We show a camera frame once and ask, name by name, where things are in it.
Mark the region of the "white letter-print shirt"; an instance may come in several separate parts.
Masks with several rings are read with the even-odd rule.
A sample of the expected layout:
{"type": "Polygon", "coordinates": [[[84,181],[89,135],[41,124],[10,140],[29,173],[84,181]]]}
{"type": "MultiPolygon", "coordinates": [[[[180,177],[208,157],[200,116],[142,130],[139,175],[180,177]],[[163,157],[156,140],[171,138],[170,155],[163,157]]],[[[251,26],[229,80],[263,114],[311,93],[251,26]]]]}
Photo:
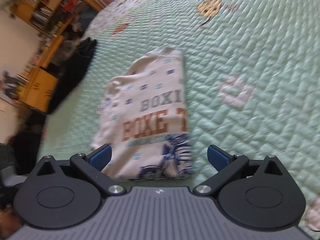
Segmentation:
{"type": "Polygon", "coordinates": [[[157,48],[106,86],[91,148],[109,144],[101,169],[112,179],[186,177],[193,172],[184,92],[183,52],[157,48]]]}

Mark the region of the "yellow wooden desk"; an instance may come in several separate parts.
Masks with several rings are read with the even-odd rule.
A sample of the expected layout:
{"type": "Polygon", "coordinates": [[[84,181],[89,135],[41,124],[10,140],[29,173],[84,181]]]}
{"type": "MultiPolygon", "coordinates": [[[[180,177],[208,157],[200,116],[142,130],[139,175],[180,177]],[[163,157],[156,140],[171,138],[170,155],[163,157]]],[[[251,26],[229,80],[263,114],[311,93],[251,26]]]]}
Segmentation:
{"type": "Polygon", "coordinates": [[[59,35],[53,38],[50,45],[43,51],[38,63],[30,74],[22,89],[20,102],[46,113],[48,103],[57,84],[57,78],[47,72],[47,67],[66,38],[59,35]]]}

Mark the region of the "black folded garment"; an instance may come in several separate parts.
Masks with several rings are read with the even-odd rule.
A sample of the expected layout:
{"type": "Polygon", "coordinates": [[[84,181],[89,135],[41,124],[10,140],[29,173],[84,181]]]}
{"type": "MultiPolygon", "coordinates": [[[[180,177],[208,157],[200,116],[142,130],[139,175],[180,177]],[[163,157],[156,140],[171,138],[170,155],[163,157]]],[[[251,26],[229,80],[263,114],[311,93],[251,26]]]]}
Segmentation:
{"type": "Polygon", "coordinates": [[[97,40],[86,38],[77,46],[73,55],[62,64],[63,72],[58,78],[48,103],[47,115],[52,114],[84,78],[95,54],[96,46],[97,40]]]}

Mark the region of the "cartoon boy poster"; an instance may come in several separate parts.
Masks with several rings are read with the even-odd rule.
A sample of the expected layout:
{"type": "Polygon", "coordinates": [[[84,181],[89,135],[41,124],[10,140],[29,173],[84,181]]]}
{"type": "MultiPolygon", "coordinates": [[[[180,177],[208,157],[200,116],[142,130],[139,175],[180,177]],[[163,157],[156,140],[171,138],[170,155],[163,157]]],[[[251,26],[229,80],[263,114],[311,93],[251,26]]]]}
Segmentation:
{"type": "Polygon", "coordinates": [[[1,99],[13,104],[20,99],[25,81],[18,75],[11,75],[7,70],[1,71],[1,99]]]}

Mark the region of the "green quilted bee bedspread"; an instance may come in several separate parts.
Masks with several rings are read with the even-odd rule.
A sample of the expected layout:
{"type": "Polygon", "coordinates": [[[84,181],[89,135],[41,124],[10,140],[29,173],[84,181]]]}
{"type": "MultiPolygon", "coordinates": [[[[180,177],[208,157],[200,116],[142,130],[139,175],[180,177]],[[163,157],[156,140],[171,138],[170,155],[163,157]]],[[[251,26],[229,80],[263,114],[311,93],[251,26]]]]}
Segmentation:
{"type": "Polygon", "coordinates": [[[215,144],[276,155],[306,198],[300,227],[319,238],[319,0],[115,0],[85,37],[97,51],[80,85],[46,120],[39,156],[87,152],[108,81],[157,47],[184,53],[191,186],[215,170],[215,144]]]}

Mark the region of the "wooden bookshelf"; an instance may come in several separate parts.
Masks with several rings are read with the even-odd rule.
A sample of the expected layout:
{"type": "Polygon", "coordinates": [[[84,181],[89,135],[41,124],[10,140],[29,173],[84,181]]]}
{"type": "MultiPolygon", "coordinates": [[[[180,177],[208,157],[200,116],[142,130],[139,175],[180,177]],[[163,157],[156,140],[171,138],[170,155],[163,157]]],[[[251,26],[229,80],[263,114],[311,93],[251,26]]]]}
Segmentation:
{"type": "Polygon", "coordinates": [[[69,25],[85,6],[99,12],[105,4],[102,0],[13,0],[9,3],[9,15],[19,18],[39,33],[57,33],[69,25]]]}

